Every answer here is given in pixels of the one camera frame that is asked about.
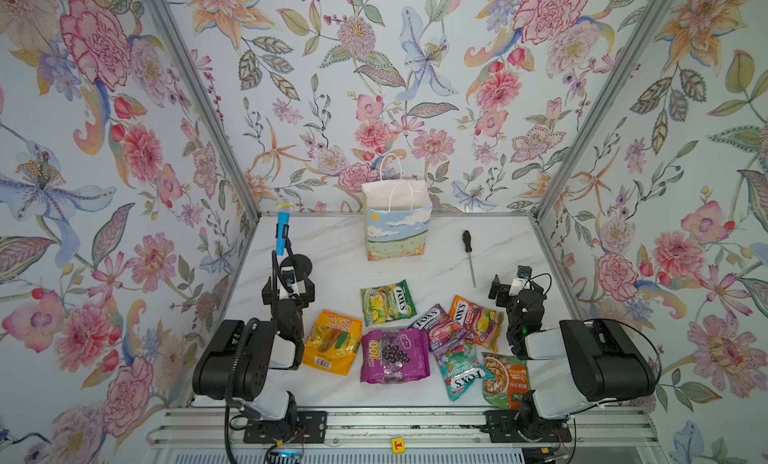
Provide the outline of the teal Fox's candy bag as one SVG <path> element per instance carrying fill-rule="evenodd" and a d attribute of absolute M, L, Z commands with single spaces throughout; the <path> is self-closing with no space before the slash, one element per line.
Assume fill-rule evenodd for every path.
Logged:
<path fill-rule="evenodd" d="M 475 345 L 463 342 L 436 356 L 449 399 L 457 401 L 470 387 L 488 375 L 480 363 Z"/>

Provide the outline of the green Fox's candy bag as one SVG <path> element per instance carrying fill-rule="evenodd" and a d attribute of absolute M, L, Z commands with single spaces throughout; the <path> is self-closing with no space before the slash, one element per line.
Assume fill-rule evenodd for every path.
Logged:
<path fill-rule="evenodd" d="M 406 280 L 360 291 L 366 326 L 411 319 L 417 311 Z"/>

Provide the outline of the purple grape candy bag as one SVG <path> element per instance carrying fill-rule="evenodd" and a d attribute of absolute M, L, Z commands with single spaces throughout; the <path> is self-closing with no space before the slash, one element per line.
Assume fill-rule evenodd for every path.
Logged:
<path fill-rule="evenodd" d="M 361 381 L 401 384 L 430 376 L 427 334 L 415 328 L 374 330 L 362 338 Z"/>

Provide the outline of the painted landscape paper bag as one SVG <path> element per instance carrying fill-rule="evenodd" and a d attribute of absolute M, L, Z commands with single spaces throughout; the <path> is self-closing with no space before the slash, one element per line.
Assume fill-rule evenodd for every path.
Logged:
<path fill-rule="evenodd" d="M 384 179 L 390 153 L 383 157 L 377 180 L 362 185 L 367 259 L 380 261 L 423 255 L 433 210 L 428 185 L 423 180 Z"/>

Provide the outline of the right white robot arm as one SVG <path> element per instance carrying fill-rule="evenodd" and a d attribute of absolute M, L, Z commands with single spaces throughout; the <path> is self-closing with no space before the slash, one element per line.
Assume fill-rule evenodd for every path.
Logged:
<path fill-rule="evenodd" d="M 489 298 L 509 319 L 506 338 L 522 361 L 565 361 L 569 373 L 522 395 L 517 411 L 528 424 L 554 423 L 611 402 L 653 394 L 660 373 L 615 319 L 561 320 L 542 327 L 547 291 L 532 278 L 491 281 Z"/>

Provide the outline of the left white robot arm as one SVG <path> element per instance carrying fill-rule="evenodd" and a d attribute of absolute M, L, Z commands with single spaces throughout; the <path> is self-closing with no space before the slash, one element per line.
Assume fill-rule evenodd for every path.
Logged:
<path fill-rule="evenodd" d="M 296 370 L 303 359 L 303 311 L 315 300 L 312 266 L 284 261 L 262 290 L 268 320 L 225 320 L 214 333 L 192 378 L 195 395 L 221 401 L 251 420 L 285 419 L 295 403 L 268 381 L 271 370 Z"/>

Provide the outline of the orange Fox's candy bag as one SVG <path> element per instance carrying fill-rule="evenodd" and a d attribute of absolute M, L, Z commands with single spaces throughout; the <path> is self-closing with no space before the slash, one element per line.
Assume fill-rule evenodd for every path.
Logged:
<path fill-rule="evenodd" d="M 473 344 L 491 352 L 498 351 L 498 339 L 504 322 L 501 312 L 455 296 L 449 316 L 467 331 L 466 338 Z"/>

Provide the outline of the yellow gummy candy bag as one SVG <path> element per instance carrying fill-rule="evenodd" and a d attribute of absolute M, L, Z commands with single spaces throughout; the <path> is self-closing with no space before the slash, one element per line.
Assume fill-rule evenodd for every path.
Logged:
<path fill-rule="evenodd" d="M 362 342 L 363 322 L 328 310 L 315 321 L 305 343 L 302 363 L 347 376 Z"/>

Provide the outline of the purple Fox's candy bag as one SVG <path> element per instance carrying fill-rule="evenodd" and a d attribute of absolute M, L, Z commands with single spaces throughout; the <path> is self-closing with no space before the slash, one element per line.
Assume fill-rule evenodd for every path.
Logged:
<path fill-rule="evenodd" d="M 462 344 L 467 335 L 467 330 L 452 320 L 439 304 L 432 306 L 408 328 L 425 332 L 429 350 L 436 356 Z"/>

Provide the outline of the green orange noodle packet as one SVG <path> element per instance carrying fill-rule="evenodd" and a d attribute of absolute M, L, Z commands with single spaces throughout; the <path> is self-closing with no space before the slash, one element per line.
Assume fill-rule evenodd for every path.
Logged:
<path fill-rule="evenodd" d="M 516 356 L 484 352 L 488 375 L 483 381 L 483 397 L 502 410 L 518 410 L 523 396 L 530 390 L 528 368 Z"/>

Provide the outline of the yellow marker cube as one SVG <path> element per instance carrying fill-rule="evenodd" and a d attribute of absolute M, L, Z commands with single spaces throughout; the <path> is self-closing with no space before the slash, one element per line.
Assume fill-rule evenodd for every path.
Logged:
<path fill-rule="evenodd" d="M 391 440 L 391 452 L 393 455 L 400 455 L 406 452 L 406 443 L 404 438 L 393 438 Z"/>

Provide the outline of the black handled screwdriver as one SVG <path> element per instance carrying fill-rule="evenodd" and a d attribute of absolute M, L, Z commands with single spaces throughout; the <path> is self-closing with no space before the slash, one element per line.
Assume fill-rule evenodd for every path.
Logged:
<path fill-rule="evenodd" d="M 467 255 L 467 260 L 468 260 L 468 263 L 469 263 L 469 269 L 470 269 L 470 275 L 471 275 L 472 284 L 473 284 L 473 287 L 476 288 L 477 284 L 476 284 L 476 278 L 475 278 L 475 272 L 474 272 L 474 265 L 473 265 L 473 261 L 472 261 L 472 252 L 473 252 L 472 236 L 471 236 L 471 233 L 470 233 L 469 230 L 464 230 L 463 231 L 463 233 L 462 233 L 462 243 L 463 243 L 463 246 L 464 246 L 464 252 Z"/>

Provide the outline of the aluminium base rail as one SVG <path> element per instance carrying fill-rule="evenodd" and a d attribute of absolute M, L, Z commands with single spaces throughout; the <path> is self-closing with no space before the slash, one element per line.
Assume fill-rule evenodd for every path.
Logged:
<path fill-rule="evenodd" d="M 551 437 L 521 437 L 512 417 L 487 417 L 486 407 L 331 407 L 303 408 L 325 412 L 320 424 L 300 427 L 288 441 L 307 448 L 384 448 L 404 439 L 407 450 L 426 447 L 479 448 L 486 446 L 534 447 L 567 444 L 582 447 L 659 447 L 654 425 L 635 407 L 595 408 L 571 417 Z M 165 412 L 162 423 L 150 431 L 152 449 L 220 448 L 224 444 L 224 411 L 187 408 Z"/>

